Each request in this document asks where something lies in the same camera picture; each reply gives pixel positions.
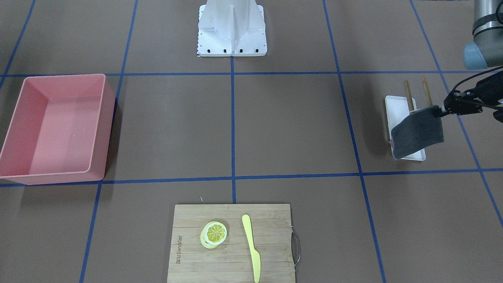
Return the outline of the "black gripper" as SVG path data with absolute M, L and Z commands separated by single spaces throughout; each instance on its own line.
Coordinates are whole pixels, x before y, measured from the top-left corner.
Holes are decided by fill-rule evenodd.
M 443 118 L 449 114 L 469 115 L 478 114 L 483 107 L 494 109 L 494 116 L 502 115 L 502 72 L 496 72 L 478 81 L 474 88 L 459 91 L 457 88 L 464 82 L 490 72 L 480 72 L 460 81 L 454 86 L 444 100 L 444 109 L 433 108 L 431 115 L 434 118 Z

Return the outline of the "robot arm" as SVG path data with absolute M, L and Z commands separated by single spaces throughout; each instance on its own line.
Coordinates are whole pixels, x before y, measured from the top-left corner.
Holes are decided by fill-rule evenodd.
M 483 108 L 494 110 L 494 119 L 502 122 L 503 24 L 501 0 L 474 2 L 473 40 L 464 46 L 463 60 L 469 70 L 483 69 L 455 84 L 435 118 L 446 115 L 478 114 Z

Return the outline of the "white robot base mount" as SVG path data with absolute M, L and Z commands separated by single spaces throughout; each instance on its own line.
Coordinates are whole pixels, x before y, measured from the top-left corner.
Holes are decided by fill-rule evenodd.
M 201 57 L 266 56 L 264 7 L 255 0 L 208 0 L 199 7 Z

